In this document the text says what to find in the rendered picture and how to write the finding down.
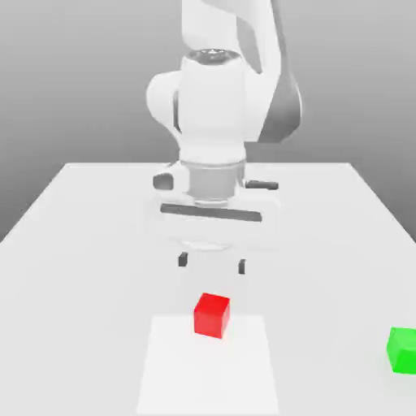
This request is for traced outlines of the small red cube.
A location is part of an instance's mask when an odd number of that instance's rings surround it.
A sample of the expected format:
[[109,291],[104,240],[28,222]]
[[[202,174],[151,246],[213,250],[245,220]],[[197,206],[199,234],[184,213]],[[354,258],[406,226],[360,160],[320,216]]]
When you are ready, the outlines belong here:
[[222,339],[230,318],[230,299],[204,292],[193,311],[194,332]]

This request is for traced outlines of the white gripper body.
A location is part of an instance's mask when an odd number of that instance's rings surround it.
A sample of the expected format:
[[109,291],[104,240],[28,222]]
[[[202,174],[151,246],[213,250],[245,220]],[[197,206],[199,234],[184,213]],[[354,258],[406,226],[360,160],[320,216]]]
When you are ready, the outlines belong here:
[[269,193],[242,193],[227,206],[195,206],[186,198],[154,197],[148,205],[151,236],[195,249],[277,245],[280,202]]

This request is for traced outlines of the small green cube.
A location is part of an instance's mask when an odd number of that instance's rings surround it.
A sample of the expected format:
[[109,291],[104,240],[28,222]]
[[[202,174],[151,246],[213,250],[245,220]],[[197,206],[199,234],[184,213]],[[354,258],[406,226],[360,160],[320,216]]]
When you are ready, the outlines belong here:
[[394,373],[416,375],[416,329],[392,327],[386,351]]

